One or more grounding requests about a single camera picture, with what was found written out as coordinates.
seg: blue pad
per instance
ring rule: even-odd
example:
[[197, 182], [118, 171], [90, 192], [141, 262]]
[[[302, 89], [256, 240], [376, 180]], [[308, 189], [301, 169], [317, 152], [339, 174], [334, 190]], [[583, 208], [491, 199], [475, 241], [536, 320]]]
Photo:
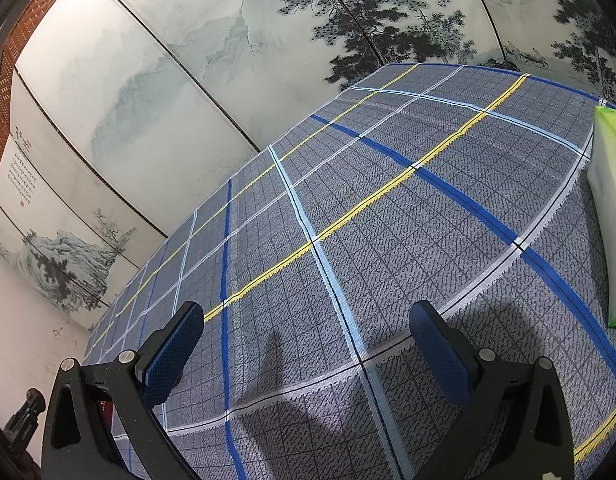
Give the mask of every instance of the blue pad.
[[424, 355], [430, 370], [435, 375], [443, 395], [453, 404], [465, 408], [472, 397], [472, 385], [468, 368], [459, 357], [450, 341], [438, 326], [445, 322], [427, 301], [415, 303], [410, 308], [410, 333]]
[[197, 303], [186, 302], [180, 316], [175, 316], [161, 331], [168, 331], [157, 354], [144, 371], [142, 402], [146, 408], [166, 402], [185, 363], [192, 355], [203, 333], [203, 309]]

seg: green package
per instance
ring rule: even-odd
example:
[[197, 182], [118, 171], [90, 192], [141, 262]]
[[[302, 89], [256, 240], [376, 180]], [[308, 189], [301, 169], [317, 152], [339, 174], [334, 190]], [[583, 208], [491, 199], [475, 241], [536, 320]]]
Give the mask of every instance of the green package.
[[608, 325], [616, 326], [616, 110], [594, 109], [594, 140], [588, 169], [608, 266]]

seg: metal screw head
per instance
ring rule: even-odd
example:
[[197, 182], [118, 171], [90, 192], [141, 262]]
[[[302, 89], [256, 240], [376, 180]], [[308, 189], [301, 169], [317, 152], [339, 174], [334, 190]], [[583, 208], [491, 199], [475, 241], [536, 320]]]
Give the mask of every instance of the metal screw head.
[[481, 350], [479, 350], [478, 356], [481, 357], [483, 361], [494, 361], [494, 359], [496, 358], [494, 350], [489, 348], [482, 348]]
[[69, 357], [67, 359], [64, 359], [62, 361], [62, 370], [64, 372], [67, 372], [68, 370], [70, 370], [72, 367], [74, 366], [74, 359], [72, 357]]
[[544, 370], [550, 370], [552, 368], [552, 361], [547, 357], [539, 357], [539, 366]]
[[117, 359], [119, 359], [120, 363], [123, 363], [123, 364], [129, 363], [130, 361], [134, 359], [134, 351], [124, 350], [123, 352], [119, 354], [119, 357]]

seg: mural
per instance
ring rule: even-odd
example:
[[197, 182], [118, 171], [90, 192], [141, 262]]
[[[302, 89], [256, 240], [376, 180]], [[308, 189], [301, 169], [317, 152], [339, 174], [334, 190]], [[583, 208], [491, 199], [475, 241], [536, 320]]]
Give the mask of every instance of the mural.
[[280, 0], [123, 1], [261, 148], [337, 94], [325, 78], [343, 45], [311, 41], [323, 17], [288, 19]]
[[75, 155], [41, 112], [17, 72], [12, 75], [10, 130], [35, 170], [86, 224], [98, 230], [102, 219], [109, 218], [114, 219], [120, 231], [133, 232], [124, 246], [124, 256], [135, 266], [143, 265], [157, 250], [162, 234]]
[[[310, 8], [315, 17], [327, 17], [325, 24], [314, 27], [313, 40], [329, 45], [344, 41], [347, 56], [330, 61], [332, 75], [326, 78], [330, 83], [342, 80], [341, 89], [374, 71], [377, 57], [382, 62], [475, 62], [475, 40], [467, 37], [481, 38], [480, 52], [496, 49], [478, 0], [282, 1], [286, 5], [278, 11], [281, 14]], [[466, 7], [469, 24], [462, 10]]]
[[11, 137], [0, 164], [0, 255], [43, 297], [89, 328], [136, 273], [135, 229], [100, 209], [86, 225], [41, 178]]
[[595, 0], [485, 2], [508, 62], [616, 103], [616, 32]]
[[116, 0], [57, 0], [16, 67], [73, 147], [163, 232], [255, 154]]

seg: black bracket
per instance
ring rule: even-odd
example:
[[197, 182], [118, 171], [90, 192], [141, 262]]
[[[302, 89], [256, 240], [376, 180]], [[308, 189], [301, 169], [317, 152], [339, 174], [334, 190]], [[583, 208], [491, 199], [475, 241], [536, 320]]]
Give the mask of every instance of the black bracket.
[[529, 365], [476, 350], [428, 301], [411, 307], [409, 325], [444, 395], [463, 408], [415, 480], [463, 480], [504, 400], [512, 400], [504, 432], [488, 468], [473, 479], [574, 479], [568, 410], [550, 359]]
[[100, 401], [114, 403], [128, 439], [155, 480], [199, 480], [152, 408], [168, 398], [203, 333], [203, 309], [186, 301], [137, 351], [111, 363], [81, 366], [65, 359], [57, 372], [44, 428], [44, 480], [130, 480]]

